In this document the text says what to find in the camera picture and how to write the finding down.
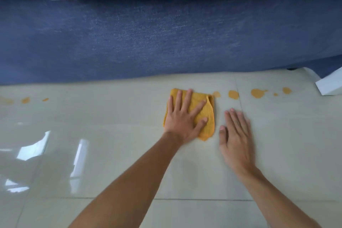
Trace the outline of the person's left hand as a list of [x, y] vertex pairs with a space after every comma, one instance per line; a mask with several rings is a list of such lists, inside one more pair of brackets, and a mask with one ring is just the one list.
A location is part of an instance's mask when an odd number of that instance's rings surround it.
[[178, 145], [186, 144], [196, 137], [195, 118], [201, 112], [207, 101], [202, 100], [189, 112], [183, 111], [183, 91], [178, 90], [175, 102], [173, 102], [173, 113], [167, 114], [165, 118], [163, 140], [175, 142]]

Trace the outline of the person's right hand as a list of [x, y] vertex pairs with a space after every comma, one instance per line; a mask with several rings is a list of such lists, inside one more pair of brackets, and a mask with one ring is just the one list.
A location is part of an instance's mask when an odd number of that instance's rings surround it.
[[252, 134], [251, 140], [244, 139], [245, 119], [242, 111], [235, 110], [239, 118], [242, 133], [236, 133], [229, 110], [225, 111], [225, 127], [228, 132], [227, 147], [220, 147], [220, 152], [225, 163], [232, 169], [237, 176], [244, 176], [251, 173], [255, 168], [255, 149], [254, 138]]

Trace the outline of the person's left forearm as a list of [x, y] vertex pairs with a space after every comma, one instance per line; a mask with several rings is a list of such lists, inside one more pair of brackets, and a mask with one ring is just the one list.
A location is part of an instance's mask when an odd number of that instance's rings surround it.
[[68, 228], [139, 228], [177, 151], [187, 142], [167, 131], [108, 185]]

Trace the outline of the person's right forearm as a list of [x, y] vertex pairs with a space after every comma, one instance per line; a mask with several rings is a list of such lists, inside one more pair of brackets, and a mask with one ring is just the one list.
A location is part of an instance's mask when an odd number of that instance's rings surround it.
[[272, 228], [322, 228], [268, 181], [255, 166], [237, 169], [236, 175]]

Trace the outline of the blue fabric sofa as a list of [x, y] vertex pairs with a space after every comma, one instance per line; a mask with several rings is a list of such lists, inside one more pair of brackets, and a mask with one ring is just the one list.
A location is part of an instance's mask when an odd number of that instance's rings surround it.
[[0, 84], [342, 67], [342, 0], [0, 0]]

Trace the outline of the white furniture block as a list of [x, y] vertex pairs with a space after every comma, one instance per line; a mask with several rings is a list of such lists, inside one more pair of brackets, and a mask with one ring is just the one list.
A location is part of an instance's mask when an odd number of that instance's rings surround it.
[[342, 67], [315, 82], [322, 96], [342, 95]]

